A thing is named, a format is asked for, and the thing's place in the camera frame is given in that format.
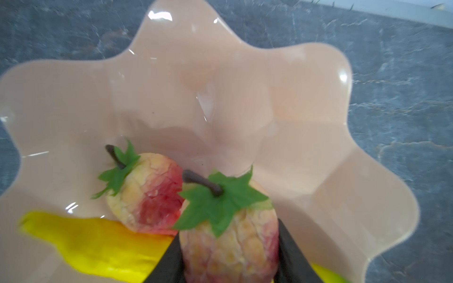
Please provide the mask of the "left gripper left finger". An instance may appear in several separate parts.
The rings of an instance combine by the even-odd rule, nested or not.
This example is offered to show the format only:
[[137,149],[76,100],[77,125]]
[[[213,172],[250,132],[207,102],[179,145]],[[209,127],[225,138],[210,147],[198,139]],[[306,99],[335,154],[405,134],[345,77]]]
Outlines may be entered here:
[[179,233],[143,283],[186,283]]

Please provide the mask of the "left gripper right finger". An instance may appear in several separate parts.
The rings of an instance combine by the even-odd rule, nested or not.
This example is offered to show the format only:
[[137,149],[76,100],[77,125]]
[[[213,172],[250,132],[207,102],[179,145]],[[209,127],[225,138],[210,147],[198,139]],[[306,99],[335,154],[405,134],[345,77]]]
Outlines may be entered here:
[[278,269],[275,283],[322,283],[281,219],[278,220]]

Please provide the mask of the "small yellow banana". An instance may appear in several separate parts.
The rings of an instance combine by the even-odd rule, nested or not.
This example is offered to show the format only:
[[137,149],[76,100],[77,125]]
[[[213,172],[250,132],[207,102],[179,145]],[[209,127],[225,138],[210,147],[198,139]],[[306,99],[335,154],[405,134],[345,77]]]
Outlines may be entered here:
[[[132,232],[107,219],[69,218],[40,211],[26,213],[19,229],[50,244],[76,271],[125,283],[143,283],[176,237]],[[327,268],[309,264],[323,283],[343,281]]]

